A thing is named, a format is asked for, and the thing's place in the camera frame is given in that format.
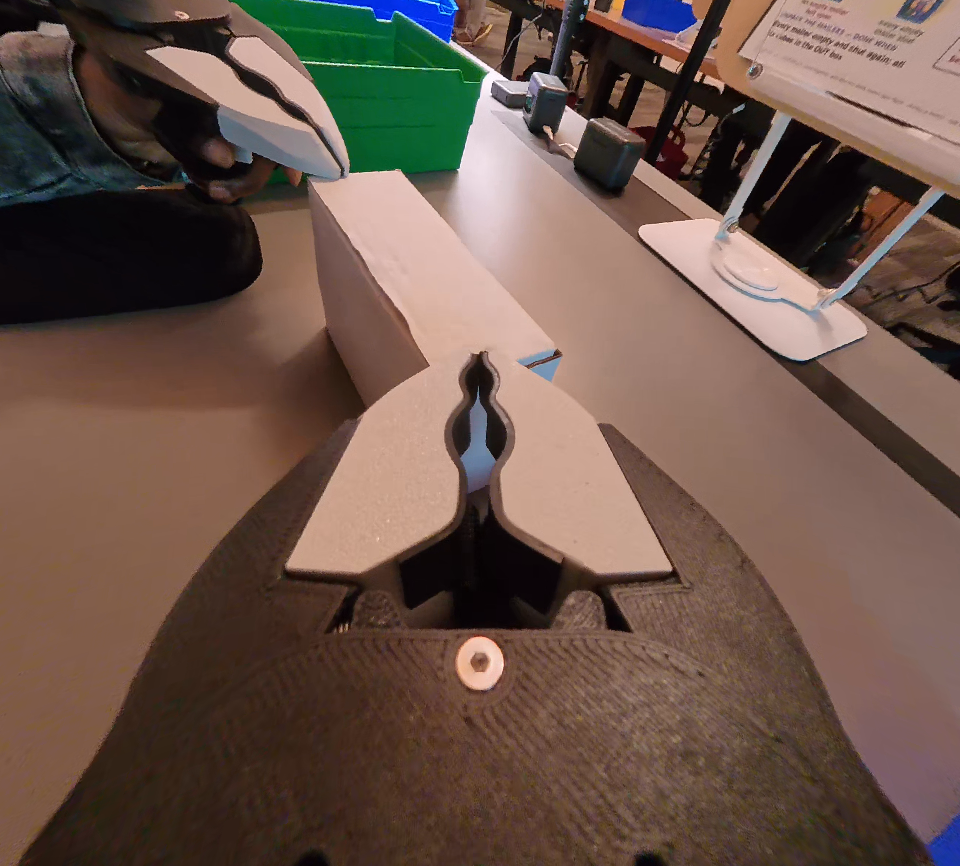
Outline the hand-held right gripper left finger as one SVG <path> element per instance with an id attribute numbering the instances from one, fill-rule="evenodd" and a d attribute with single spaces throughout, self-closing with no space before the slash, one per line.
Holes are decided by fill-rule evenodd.
<path id="1" fill-rule="evenodd" d="M 359 419 L 286 560 L 290 576 L 397 576 L 402 560 L 462 521 L 454 427 L 478 359 L 455 352 L 396 385 Z"/>

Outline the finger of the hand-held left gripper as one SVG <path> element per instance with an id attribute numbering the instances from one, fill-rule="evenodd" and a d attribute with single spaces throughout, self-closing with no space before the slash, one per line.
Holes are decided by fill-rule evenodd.
<path id="1" fill-rule="evenodd" d="M 330 107 L 295 56 L 287 58 L 258 36 L 234 37 L 227 55 L 235 65 L 267 80 L 285 104 L 306 116 L 340 170 L 351 168 L 347 145 Z"/>
<path id="2" fill-rule="evenodd" d="M 306 176 L 342 177 L 318 133 L 295 106 L 285 104 L 270 83 L 235 65 L 228 56 L 164 46 L 148 55 L 210 97 L 223 139 Z"/>

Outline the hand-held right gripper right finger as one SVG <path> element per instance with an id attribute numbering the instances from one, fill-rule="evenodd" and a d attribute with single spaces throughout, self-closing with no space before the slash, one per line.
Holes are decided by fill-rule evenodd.
<path id="1" fill-rule="evenodd" d="M 504 353 L 483 355 L 506 431 L 490 480 L 514 538 L 579 577 L 669 577 L 673 564 L 594 416 Z"/>

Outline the green plastic bin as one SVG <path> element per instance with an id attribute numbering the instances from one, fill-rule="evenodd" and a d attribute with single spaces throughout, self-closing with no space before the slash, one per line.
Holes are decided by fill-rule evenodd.
<path id="1" fill-rule="evenodd" d="M 231 0 L 286 40 L 328 104 L 355 173 L 461 166 L 489 73 L 401 13 L 308 0 Z"/>

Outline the white cardboard mailer box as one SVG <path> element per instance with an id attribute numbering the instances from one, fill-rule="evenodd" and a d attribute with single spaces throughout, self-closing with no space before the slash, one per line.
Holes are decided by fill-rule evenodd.
<path id="1" fill-rule="evenodd" d="M 326 328 L 365 407 L 470 346 L 553 381 L 562 353 L 401 171 L 308 181 Z"/>

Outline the person's left forearm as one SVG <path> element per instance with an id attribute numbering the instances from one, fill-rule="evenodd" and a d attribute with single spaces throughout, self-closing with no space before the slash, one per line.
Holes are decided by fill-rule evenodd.
<path id="1" fill-rule="evenodd" d="M 128 163 L 95 127 L 67 35 L 1 37 L 1 205 L 183 182 L 174 165 Z"/>

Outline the person's left hand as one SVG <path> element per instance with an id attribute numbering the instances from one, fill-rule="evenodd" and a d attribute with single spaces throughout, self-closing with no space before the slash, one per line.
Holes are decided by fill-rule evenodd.
<path id="1" fill-rule="evenodd" d="M 210 200 L 234 204 L 258 193 L 279 165 L 254 154 L 249 163 L 234 145 L 199 117 L 180 123 L 173 139 L 159 138 L 159 117 L 168 104 L 134 91 L 116 68 L 86 48 L 74 54 L 74 76 L 90 119 L 101 138 L 126 163 L 154 177 L 182 169 Z M 174 152 L 166 143 L 174 144 Z"/>

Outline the white sign stand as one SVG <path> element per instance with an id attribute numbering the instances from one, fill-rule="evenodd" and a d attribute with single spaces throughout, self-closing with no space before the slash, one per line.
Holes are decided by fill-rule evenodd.
<path id="1" fill-rule="evenodd" d="M 931 185 L 916 211 L 838 287 L 824 288 L 742 232 L 739 221 L 752 188 L 786 134 L 791 117 L 774 115 L 748 176 L 725 218 L 645 224 L 642 243 L 664 259 L 714 305 L 774 354 L 805 363 L 867 335 L 855 312 L 842 304 L 894 244 L 929 212 L 945 193 L 958 196 L 958 147 L 930 134 L 881 120 L 885 144 L 906 146 L 911 159 L 933 159 L 934 171 L 952 173 L 945 185 Z"/>

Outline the dark green charger cube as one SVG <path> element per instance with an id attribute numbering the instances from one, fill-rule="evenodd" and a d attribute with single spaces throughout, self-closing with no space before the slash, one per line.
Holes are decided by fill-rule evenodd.
<path id="1" fill-rule="evenodd" d="M 607 193 L 621 194 L 646 152 L 646 142 L 609 117 L 587 121 L 573 158 L 575 172 Z"/>

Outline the small blue bin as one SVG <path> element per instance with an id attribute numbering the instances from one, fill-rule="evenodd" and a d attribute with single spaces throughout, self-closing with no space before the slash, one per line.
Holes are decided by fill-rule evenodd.
<path id="1" fill-rule="evenodd" d="M 692 6 L 683 0 L 626 0 L 622 16 L 644 29 L 674 35 L 698 22 Z"/>

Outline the printed instruction sheet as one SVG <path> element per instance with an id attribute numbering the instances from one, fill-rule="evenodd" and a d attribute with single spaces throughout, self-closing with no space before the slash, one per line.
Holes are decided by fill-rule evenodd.
<path id="1" fill-rule="evenodd" d="M 740 53 L 958 143 L 959 0 L 773 0 Z"/>

